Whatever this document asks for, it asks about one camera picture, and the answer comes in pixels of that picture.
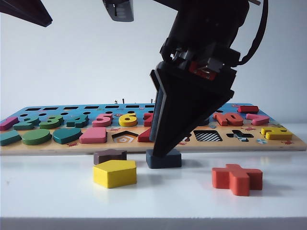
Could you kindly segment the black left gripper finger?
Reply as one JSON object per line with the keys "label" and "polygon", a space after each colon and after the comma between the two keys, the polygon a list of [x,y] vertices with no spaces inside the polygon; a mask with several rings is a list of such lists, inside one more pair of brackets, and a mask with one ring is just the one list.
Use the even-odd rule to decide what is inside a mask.
{"label": "black left gripper finger", "polygon": [[43,27],[53,21],[40,0],[1,0],[0,12]]}

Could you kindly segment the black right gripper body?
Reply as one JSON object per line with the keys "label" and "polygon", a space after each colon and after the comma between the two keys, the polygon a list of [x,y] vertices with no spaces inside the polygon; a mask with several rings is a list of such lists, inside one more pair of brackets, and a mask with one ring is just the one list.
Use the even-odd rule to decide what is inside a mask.
{"label": "black right gripper body", "polygon": [[166,39],[160,54],[163,61],[156,73],[168,74],[182,80],[205,82],[213,91],[230,90],[240,53],[216,41],[199,44],[182,43],[173,37]]}

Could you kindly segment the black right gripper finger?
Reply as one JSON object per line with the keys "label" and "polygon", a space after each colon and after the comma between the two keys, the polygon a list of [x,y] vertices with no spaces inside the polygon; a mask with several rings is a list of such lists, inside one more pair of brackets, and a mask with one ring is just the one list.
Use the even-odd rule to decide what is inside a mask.
{"label": "black right gripper finger", "polygon": [[166,127],[160,140],[156,139],[153,155],[165,156],[184,137],[218,108],[229,101],[234,92],[213,91],[205,82],[182,80],[165,74]]}
{"label": "black right gripper finger", "polygon": [[157,89],[156,102],[153,114],[153,121],[151,125],[150,140],[155,142],[156,139],[162,138],[162,133],[166,127],[166,113],[165,113],[165,79],[164,71],[161,69],[153,70],[151,77]]}

